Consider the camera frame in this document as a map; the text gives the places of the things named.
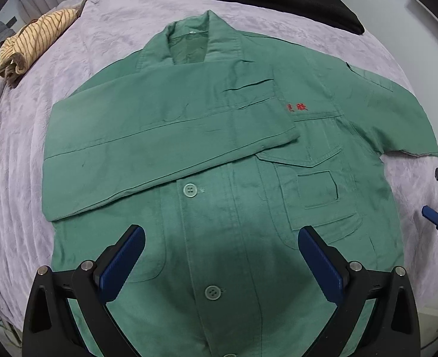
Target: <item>green shirt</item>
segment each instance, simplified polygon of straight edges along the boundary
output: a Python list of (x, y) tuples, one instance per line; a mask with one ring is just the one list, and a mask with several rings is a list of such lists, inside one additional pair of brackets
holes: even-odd
[(211, 11), (189, 17), (54, 105), (52, 268), (96, 259), (138, 224), (146, 248), (108, 308), (143, 357), (300, 356), (335, 309), (298, 251), (301, 227), (366, 268), (403, 262), (379, 159), (394, 150), (438, 156), (398, 84)]

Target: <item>black cable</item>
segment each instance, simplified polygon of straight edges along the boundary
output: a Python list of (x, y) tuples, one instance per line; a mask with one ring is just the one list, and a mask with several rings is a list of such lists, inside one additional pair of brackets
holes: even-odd
[(427, 344), (425, 344), (421, 350), (424, 350), (425, 348), (427, 348), (428, 346), (432, 345), (434, 342), (436, 342), (438, 340), (438, 336), (436, 338), (434, 338), (432, 341), (428, 342)]

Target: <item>shirt collar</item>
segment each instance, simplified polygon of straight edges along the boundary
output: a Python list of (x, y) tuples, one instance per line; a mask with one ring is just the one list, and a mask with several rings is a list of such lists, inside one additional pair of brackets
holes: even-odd
[(169, 24), (144, 46), (136, 70), (174, 65), (169, 40), (188, 33), (208, 32), (205, 62), (243, 58), (239, 32), (212, 11)]

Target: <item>chest pocket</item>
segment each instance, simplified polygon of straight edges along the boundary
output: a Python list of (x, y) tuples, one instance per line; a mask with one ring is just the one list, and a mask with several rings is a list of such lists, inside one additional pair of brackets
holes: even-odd
[(303, 226), (313, 226), (332, 243), (355, 231), (361, 219), (334, 117), (295, 124), (297, 140), (256, 156), (277, 233), (297, 249)]

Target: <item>blue gripper pad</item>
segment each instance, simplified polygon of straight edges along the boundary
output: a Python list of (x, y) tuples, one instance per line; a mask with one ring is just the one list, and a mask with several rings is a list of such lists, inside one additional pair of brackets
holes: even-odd
[(137, 225), (130, 226), (120, 240), (109, 249), (111, 261), (106, 265), (98, 280), (98, 295), (101, 302), (116, 299), (131, 270), (144, 250), (146, 235)]
[(341, 274), (325, 254), (324, 250), (327, 247), (320, 235), (311, 226), (303, 227), (298, 232), (298, 248), (308, 268), (318, 285), (320, 285), (321, 291), (328, 302), (339, 305), (343, 301), (345, 286)]
[(427, 220), (438, 226), (438, 213), (434, 209), (426, 205), (422, 207), (421, 213)]

